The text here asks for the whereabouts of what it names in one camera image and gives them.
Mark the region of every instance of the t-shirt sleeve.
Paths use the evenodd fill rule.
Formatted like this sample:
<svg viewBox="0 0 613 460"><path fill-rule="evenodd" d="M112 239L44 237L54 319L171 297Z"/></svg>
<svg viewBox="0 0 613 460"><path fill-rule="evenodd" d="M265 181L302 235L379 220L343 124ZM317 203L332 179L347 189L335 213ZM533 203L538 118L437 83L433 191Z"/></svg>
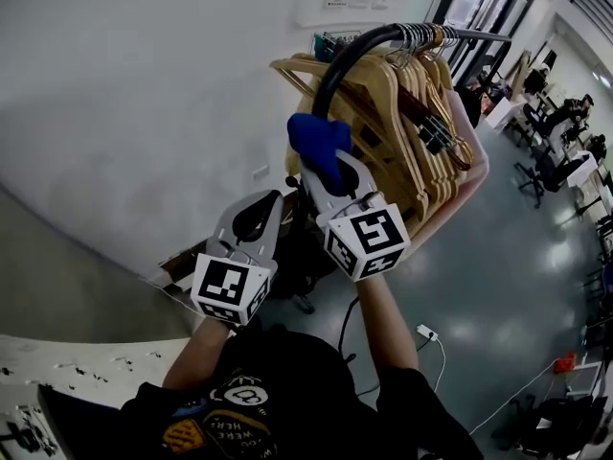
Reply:
<svg viewBox="0 0 613 460"><path fill-rule="evenodd" d="M482 459L468 432L445 410L425 377L412 369L392 369L381 378L377 410L386 428L445 460Z"/></svg>

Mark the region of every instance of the gray floor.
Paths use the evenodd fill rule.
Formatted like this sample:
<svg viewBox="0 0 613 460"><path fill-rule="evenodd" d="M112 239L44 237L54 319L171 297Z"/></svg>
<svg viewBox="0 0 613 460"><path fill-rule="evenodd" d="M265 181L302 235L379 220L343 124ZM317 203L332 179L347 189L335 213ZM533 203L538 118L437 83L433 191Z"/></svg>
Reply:
<svg viewBox="0 0 613 460"><path fill-rule="evenodd" d="M56 232L0 190L0 334L65 342L189 335L163 293Z"/></svg>
<svg viewBox="0 0 613 460"><path fill-rule="evenodd" d="M547 194L535 210L534 199L517 190L522 178L512 166L534 161L504 134L479 133L491 165L485 184L387 277L410 327L424 323L439 334L447 356L439 397L468 430L556 357L579 348L585 314L581 280L595 268L599 252L593 224L573 217L569 189ZM283 321L290 330L336 346L354 296L337 272L311 295L315 314L304 315L291 302L266 302L261 314L265 324ZM359 307L347 328L344 351L357 354L350 364L356 390L375 385ZM441 366L436 344L420 352L421 370L432 384ZM559 396L564 383L546 374L526 393L542 398L550 387L550 397ZM376 395L363 396L364 402L375 405ZM475 435L487 458L514 455L496 450L489 439L508 415L503 410Z"/></svg>

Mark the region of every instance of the white power cable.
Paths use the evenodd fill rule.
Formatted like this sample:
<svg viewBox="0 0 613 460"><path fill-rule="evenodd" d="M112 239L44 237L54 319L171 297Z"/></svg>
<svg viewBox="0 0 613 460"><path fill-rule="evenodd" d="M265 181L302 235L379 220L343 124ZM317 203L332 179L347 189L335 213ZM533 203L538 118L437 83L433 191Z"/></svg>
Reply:
<svg viewBox="0 0 613 460"><path fill-rule="evenodd" d="M505 402L496 409L496 411L489 416L487 419L485 419L482 423L480 423L477 427L475 427L472 431L470 431L470 436L472 436L475 431L477 429L479 429L481 426L483 426L485 423L487 423L491 418L493 418L496 414L498 414L503 408L505 408L505 406L512 401L515 397L517 397L519 394L521 394L525 389L527 389L530 385L532 385L536 379L540 378L541 375L543 375L547 370L549 370L555 363L556 363L557 359L554 359L548 366L547 368L545 368L542 372L540 372L538 375L536 375L536 377L534 377L533 379L531 379L527 384L525 384L523 387L521 387L519 390L517 390L517 392L514 395L511 395L508 399L505 400Z"/></svg>
<svg viewBox="0 0 613 460"><path fill-rule="evenodd" d="M443 344L440 339L437 339L439 346L441 346L441 353L443 353L443 366L441 367L441 372L439 373L439 377L437 378L437 382L434 385L434 393L437 393L437 389L439 388L439 382L441 381L441 377L443 376L444 365L447 363L447 356L444 354Z"/></svg>
<svg viewBox="0 0 613 460"><path fill-rule="evenodd" d="M196 310L194 310L192 307L190 307L189 305L184 304L181 300L179 300L176 296L172 296L170 293L168 293L165 289L163 289L162 287L158 287L157 285L155 285L154 283L152 283L151 281L146 280L145 278L139 278L139 280L147 283L150 287L159 289L160 291L162 291L162 293L164 293L166 296L168 296L170 299L174 300L176 303L183 305L183 307L185 307L187 310L189 310L191 313L195 313L198 317L201 317L202 315L200 315Z"/></svg>

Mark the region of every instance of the person's arm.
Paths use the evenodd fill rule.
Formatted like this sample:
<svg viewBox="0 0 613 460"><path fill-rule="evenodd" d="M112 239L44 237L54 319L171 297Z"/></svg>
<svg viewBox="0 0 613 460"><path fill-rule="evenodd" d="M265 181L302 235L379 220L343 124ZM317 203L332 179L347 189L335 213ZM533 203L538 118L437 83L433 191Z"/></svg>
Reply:
<svg viewBox="0 0 613 460"><path fill-rule="evenodd" d="M205 318L172 364L164 388L190 390L213 376L229 329L214 318Z"/></svg>
<svg viewBox="0 0 613 460"><path fill-rule="evenodd" d="M382 275L355 284L379 376L387 368L419 369L415 342Z"/></svg>

